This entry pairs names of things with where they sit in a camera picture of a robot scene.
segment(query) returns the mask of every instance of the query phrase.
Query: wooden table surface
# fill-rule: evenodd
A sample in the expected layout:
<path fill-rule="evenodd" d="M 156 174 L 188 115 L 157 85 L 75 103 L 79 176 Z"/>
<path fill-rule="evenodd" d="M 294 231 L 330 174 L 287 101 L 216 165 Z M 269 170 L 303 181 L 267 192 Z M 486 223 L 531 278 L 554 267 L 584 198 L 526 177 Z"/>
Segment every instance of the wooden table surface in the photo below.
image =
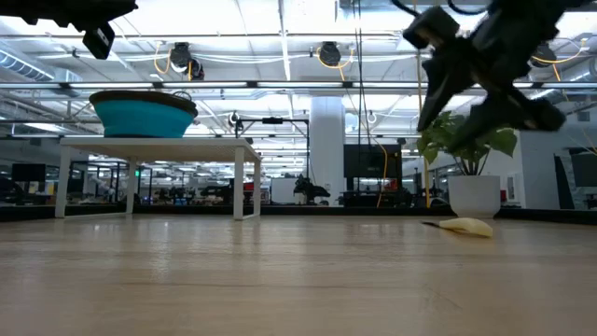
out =
<path fill-rule="evenodd" d="M 597 335 L 597 228 L 414 217 L 0 224 L 0 335 Z"/>

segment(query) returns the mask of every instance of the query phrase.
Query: white planter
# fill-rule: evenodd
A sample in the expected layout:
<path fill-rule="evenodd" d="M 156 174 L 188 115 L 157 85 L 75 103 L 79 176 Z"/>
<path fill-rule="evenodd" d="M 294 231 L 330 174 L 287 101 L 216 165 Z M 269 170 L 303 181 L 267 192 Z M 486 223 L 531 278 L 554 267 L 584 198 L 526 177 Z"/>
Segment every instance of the white planter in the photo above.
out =
<path fill-rule="evenodd" d="M 493 218 L 500 210 L 499 176 L 451 176 L 450 207 L 458 217 Z"/>

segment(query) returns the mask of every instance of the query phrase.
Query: table leg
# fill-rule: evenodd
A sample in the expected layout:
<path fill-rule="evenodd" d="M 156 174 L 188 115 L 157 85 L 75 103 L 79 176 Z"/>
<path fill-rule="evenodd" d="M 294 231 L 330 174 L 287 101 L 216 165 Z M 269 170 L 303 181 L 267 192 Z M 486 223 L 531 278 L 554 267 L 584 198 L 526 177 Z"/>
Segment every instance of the table leg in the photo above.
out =
<path fill-rule="evenodd" d="M 137 160 L 129 160 L 129 184 L 127 185 L 127 215 L 132 214 L 134 206 L 134 190 L 137 187 L 135 172 L 137 171 Z"/>
<path fill-rule="evenodd" d="M 234 197 L 232 201 L 235 220 L 243 220 L 243 181 L 244 148 L 236 147 L 234 151 Z"/>
<path fill-rule="evenodd" d="M 253 216 L 261 215 L 261 161 L 255 161 L 253 170 Z"/>
<path fill-rule="evenodd" d="M 60 154 L 60 172 L 58 179 L 58 193 L 56 194 L 56 208 L 54 216 L 64 218 L 66 210 L 66 191 L 68 190 L 68 176 L 71 166 L 71 148 L 62 146 Z"/>

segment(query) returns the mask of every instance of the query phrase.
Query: banana peel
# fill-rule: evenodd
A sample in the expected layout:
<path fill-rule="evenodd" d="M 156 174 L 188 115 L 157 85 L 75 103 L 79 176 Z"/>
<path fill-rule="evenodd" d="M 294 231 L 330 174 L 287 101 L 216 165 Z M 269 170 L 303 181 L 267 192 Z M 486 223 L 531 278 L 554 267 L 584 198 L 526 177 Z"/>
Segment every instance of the banana peel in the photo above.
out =
<path fill-rule="evenodd" d="M 422 221 L 425 225 L 431 225 L 437 228 L 455 231 L 455 232 L 467 232 L 470 234 L 476 234 L 478 236 L 492 238 L 493 229 L 484 221 L 474 218 L 455 218 L 449 220 L 441 220 L 439 222 Z"/>

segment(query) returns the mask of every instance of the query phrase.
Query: blue bowl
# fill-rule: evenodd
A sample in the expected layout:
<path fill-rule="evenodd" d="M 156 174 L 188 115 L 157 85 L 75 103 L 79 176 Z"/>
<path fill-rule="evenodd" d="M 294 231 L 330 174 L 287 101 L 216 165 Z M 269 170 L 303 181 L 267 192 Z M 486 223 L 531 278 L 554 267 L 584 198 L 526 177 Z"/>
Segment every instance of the blue bowl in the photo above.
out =
<path fill-rule="evenodd" d="M 101 91 L 90 102 L 105 137 L 181 138 L 197 117 L 195 103 L 155 91 Z"/>

